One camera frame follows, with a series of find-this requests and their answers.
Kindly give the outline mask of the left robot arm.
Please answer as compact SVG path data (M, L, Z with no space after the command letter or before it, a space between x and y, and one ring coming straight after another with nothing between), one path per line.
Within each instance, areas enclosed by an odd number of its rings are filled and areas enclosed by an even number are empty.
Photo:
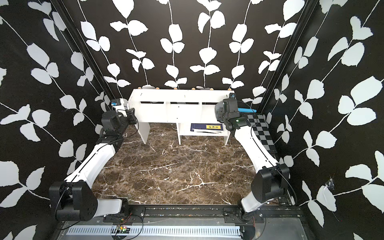
M103 127L92 152L64 181L55 182L49 188L52 216L56 221L89 221L121 211L121 199L98 199L92 186L103 167L121 147L127 127L137 123L135 109L103 113Z

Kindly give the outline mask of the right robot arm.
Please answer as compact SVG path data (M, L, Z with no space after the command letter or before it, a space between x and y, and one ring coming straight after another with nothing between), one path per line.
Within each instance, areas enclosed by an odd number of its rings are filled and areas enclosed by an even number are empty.
M228 131L234 133L235 139L248 154L256 171L251 183L251 192L241 200L243 211L254 212L266 202L282 197L290 186L290 170L286 164L280 165L256 137L251 123L242 117L238 110L235 94L231 93L228 98L215 105L215 116Z

